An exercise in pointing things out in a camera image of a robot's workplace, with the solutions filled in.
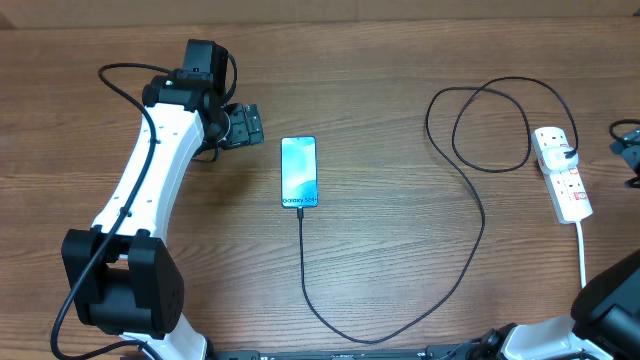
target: wooden tabletop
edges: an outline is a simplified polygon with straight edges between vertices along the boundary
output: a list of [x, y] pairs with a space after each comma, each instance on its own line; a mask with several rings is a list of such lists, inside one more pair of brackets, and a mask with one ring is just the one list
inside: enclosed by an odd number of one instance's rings
[[[0, 32], [0, 358], [49, 359], [49, 334], [69, 291], [60, 246], [88, 229], [133, 148], [140, 114], [96, 70], [113, 62], [180, 67], [189, 38], [237, 59], [235, 100], [259, 105], [265, 143], [193, 163], [169, 226], [186, 286], [184, 312], [219, 350], [421, 348], [509, 322], [567, 313], [579, 291], [575, 228], [560, 225], [535, 157], [489, 174], [463, 167], [487, 226], [454, 295], [385, 343], [350, 343], [309, 311], [300, 290], [295, 211], [280, 206], [280, 138], [318, 141], [320, 206], [305, 217], [309, 295], [349, 335], [387, 335], [455, 282], [480, 227], [460, 176], [424, 132], [434, 94], [506, 75], [548, 82], [567, 100], [594, 215], [583, 222], [588, 277], [640, 246], [640, 192], [608, 148], [610, 122], [640, 116], [640, 21], [635, 18], [147, 27]], [[153, 72], [108, 76], [139, 96]], [[532, 129], [570, 124], [544, 88], [498, 84]], [[452, 154], [469, 93], [443, 95], [436, 141]], [[517, 109], [480, 96], [457, 138], [490, 168], [526, 151]], [[79, 354], [117, 340], [67, 316], [61, 348]]]

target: phone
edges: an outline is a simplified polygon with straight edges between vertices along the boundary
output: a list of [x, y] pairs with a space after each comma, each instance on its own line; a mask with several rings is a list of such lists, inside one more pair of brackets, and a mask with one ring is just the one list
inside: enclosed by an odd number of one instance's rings
[[316, 138], [286, 137], [281, 142], [282, 206], [318, 206], [318, 164]]

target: power strip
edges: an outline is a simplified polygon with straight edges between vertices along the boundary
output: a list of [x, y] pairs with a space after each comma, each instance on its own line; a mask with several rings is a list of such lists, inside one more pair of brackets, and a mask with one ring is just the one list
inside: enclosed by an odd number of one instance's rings
[[593, 209], [578, 172], [578, 155], [576, 154], [573, 159], [564, 158], [564, 153], [573, 150], [573, 148], [569, 146], [567, 136], [560, 128], [537, 129], [531, 134], [531, 142], [538, 157], [538, 164], [543, 171], [558, 221], [561, 224], [576, 224], [580, 255], [580, 282], [584, 287], [586, 271], [580, 221], [593, 214]]

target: wood surface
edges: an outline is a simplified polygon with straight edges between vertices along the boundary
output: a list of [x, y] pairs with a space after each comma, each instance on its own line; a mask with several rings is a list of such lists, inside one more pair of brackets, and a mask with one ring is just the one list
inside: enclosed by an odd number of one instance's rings
[[0, 0], [18, 29], [631, 16], [638, 0]]
[[[575, 228], [558, 224], [532, 155], [506, 174], [463, 167], [487, 227], [449, 301], [379, 345], [333, 334], [300, 291], [296, 215], [280, 206], [280, 138], [318, 140], [320, 206], [305, 217], [310, 297], [338, 328], [373, 339], [450, 289], [479, 230], [468, 188], [427, 141], [429, 101], [444, 87], [505, 75], [544, 80], [579, 130], [595, 211], [583, 222], [591, 278], [640, 246], [640, 192], [624, 188], [633, 172], [607, 134], [610, 122], [640, 116], [639, 33], [634, 18], [0, 32], [0, 358], [52, 358], [50, 328], [69, 290], [60, 245], [69, 228], [90, 226], [133, 148], [141, 116], [96, 70], [127, 61], [179, 67], [189, 38], [234, 54], [234, 100], [259, 104], [266, 137], [215, 164], [191, 164], [171, 217], [184, 312], [217, 349], [421, 348], [567, 313], [579, 291]], [[136, 95], [153, 75], [108, 73]], [[545, 89], [496, 88], [520, 101], [532, 129], [571, 134]], [[433, 109], [448, 154], [468, 95], [445, 95]], [[457, 139], [468, 160], [491, 168], [518, 163], [526, 141], [515, 107], [491, 95], [467, 111]], [[82, 326], [73, 309], [61, 334], [73, 354], [116, 340]]]

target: electrical socket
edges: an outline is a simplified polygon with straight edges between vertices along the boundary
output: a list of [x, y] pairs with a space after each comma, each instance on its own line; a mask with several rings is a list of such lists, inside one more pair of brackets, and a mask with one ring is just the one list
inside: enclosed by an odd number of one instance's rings
[[[537, 129], [531, 134], [531, 141], [541, 169], [545, 167], [543, 160], [545, 150], [559, 146], [566, 147], [569, 151], [571, 149], [567, 143], [567, 136], [560, 128], [544, 127]], [[593, 213], [577, 166], [544, 173], [544, 179], [558, 222], [561, 224], [575, 223]]]

